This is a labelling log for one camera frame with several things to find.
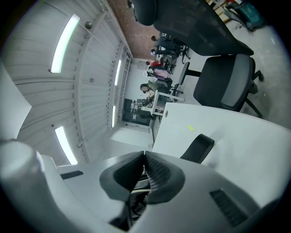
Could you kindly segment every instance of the chair seat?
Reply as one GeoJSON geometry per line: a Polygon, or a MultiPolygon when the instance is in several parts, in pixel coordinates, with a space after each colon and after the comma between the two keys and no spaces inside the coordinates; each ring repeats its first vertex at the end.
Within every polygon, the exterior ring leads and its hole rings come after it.
{"type": "MultiPolygon", "coordinates": [[[[221,100],[231,78],[241,76],[242,72],[249,70],[250,72],[246,73],[246,78],[251,80],[253,74],[252,60],[249,56],[246,57],[247,63],[236,59],[236,55],[208,58],[200,74],[193,97],[203,106],[229,109],[222,105],[221,100]],[[242,69],[234,69],[235,65],[236,67],[242,67],[242,69]]],[[[233,109],[234,111],[240,111],[248,92],[246,90],[241,93],[243,95],[241,103],[233,109]]]]}

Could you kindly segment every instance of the yellow sticky note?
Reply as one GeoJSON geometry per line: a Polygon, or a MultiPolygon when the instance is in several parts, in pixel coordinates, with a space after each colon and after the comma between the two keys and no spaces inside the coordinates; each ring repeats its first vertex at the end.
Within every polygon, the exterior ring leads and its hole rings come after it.
{"type": "Polygon", "coordinates": [[[188,125],[188,127],[189,127],[189,129],[191,130],[191,131],[193,131],[194,129],[190,126],[190,125],[188,125]]]}

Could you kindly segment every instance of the desk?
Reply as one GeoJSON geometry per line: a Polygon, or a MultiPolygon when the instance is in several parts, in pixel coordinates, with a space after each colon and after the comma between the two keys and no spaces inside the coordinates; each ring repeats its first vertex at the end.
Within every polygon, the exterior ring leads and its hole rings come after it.
{"type": "Polygon", "coordinates": [[[215,140],[203,165],[244,189],[260,206],[282,194],[291,171],[289,130],[219,108],[167,103],[164,112],[167,111],[153,152],[181,157],[203,133],[215,140]]]}
{"type": "Polygon", "coordinates": [[[171,96],[171,95],[168,95],[168,94],[165,94],[165,93],[162,93],[162,92],[155,91],[155,98],[154,98],[154,102],[153,102],[153,107],[151,108],[151,115],[153,115],[153,114],[159,115],[159,116],[163,115],[163,113],[156,112],[156,105],[158,103],[159,96],[166,96],[166,97],[173,98],[173,99],[176,99],[176,100],[185,101],[185,99],[183,99],[183,98],[179,98],[179,97],[176,97],[176,96],[171,96]]]}

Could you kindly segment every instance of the chair wheel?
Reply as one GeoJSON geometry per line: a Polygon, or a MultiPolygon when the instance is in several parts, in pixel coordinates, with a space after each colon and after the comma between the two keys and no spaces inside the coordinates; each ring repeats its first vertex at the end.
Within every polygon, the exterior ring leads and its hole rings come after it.
{"type": "Polygon", "coordinates": [[[265,78],[264,78],[263,74],[261,74],[261,75],[259,76],[259,80],[260,80],[260,81],[264,81],[264,79],[265,79],[265,78]]]}

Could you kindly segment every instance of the metal beam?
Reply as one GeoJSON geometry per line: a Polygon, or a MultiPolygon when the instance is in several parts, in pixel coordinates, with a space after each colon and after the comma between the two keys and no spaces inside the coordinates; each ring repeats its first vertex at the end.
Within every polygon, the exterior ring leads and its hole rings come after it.
{"type": "Polygon", "coordinates": [[[85,28],[83,25],[80,25],[80,27],[83,28],[86,32],[88,32],[88,33],[90,34],[90,37],[93,37],[93,38],[94,38],[95,40],[97,40],[98,43],[100,43],[102,46],[105,46],[105,45],[103,45],[102,42],[101,42],[101,41],[100,41],[100,40],[99,40],[99,39],[94,35],[93,32],[89,31],[89,30],[88,30],[87,28],[85,28]]]}
{"type": "Polygon", "coordinates": [[[26,129],[27,127],[29,127],[29,126],[32,126],[32,125],[34,125],[34,124],[36,124],[36,123],[38,123],[38,122],[40,122],[40,121],[43,121],[43,120],[45,120],[45,119],[48,119],[48,118],[50,118],[50,117],[54,117],[54,116],[56,116],[56,115],[59,115],[59,114],[62,114],[62,113],[64,113],[64,112],[67,112],[67,111],[73,111],[74,110],[74,108],[68,108],[68,109],[64,109],[64,110],[62,110],[62,111],[56,111],[56,112],[53,112],[53,113],[51,113],[51,114],[48,114],[48,115],[46,115],[46,116],[44,116],[44,117],[38,117],[37,119],[35,119],[35,120],[33,120],[33,121],[30,121],[28,124],[23,124],[22,125],[22,127],[21,127],[21,130],[24,130],[24,129],[26,129]]]}
{"type": "Polygon", "coordinates": [[[13,80],[15,85],[27,84],[27,83],[37,83],[37,82],[72,82],[74,80],[64,79],[64,78],[22,78],[13,80]]]}
{"type": "Polygon", "coordinates": [[[82,82],[82,83],[88,84],[88,85],[95,85],[95,86],[102,86],[102,87],[110,88],[110,85],[103,85],[103,84],[98,84],[98,83],[93,83],[93,82],[82,82]]]}
{"type": "MultiPolygon", "coordinates": [[[[90,37],[85,39],[85,42],[83,44],[83,48],[81,50],[80,56],[79,56],[79,62],[77,64],[77,68],[76,68],[76,77],[75,77],[75,85],[74,85],[74,110],[75,110],[75,119],[76,119],[76,124],[77,124],[77,130],[79,133],[79,140],[82,142],[84,140],[84,132],[83,132],[83,127],[82,127],[82,122],[81,122],[81,86],[82,86],[82,80],[83,80],[83,63],[84,63],[84,57],[86,52],[89,49],[89,44],[90,41],[92,40],[92,38],[94,37],[94,31],[98,28],[98,25],[100,24],[100,22],[102,22],[102,20],[105,17],[105,12],[102,12],[101,14],[99,14],[97,16],[97,18],[95,19],[94,23],[93,23],[93,27],[91,28],[90,31],[90,37]]],[[[86,146],[83,147],[84,150],[84,154],[85,154],[85,158],[87,161],[91,161],[90,156],[87,152],[86,146]]]]}
{"type": "Polygon", "coordinates": [[[81,145],[84,144],[84,142],[86,142],[90,137],[94,136],[98,131],[100,131],[101,129],[103,129],[104,127],[107,127],[106,124],[104,124],[104,126],[102,126],[101,128],[97,129],[94,133],[92,133],[91,135],[89,135],[87,138],[85,138],[83,141],[80,142],[79,147],[81,147],[81,145]]]}

